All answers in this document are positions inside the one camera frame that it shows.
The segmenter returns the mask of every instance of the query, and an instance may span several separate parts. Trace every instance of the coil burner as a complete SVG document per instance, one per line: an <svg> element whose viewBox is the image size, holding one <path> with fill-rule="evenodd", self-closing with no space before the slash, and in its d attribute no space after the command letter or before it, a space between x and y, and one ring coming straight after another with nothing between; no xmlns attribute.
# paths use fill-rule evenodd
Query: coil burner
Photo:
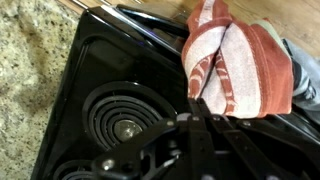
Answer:
<svg viewBox="0 0 320 180"><path fill-rule="evenodd" d="M93 174L90 167L91 161L76 160L69 161L61 166L54 173L54 180L90 180Z"/></svg>
<svg viewBox="0 0 320 180"><path fill-rule="evenodd" d="M176 113L152 89L129 82L112 82L95 89L83 112L87 131L106 150Z"/></svg>

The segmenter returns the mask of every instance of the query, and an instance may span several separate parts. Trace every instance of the black stovetop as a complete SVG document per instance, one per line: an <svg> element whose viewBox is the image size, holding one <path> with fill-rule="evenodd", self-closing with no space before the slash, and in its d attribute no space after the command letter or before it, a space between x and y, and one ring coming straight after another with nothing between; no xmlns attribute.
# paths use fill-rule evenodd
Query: black stovetop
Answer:
<svg viewBox="0 0 320 180"><path fill-rule="evenodd" d="M186 111L179 44L187 27L109 10L119 14L97 7L80 19L32 179L90 179L98 155Z"/></svg>

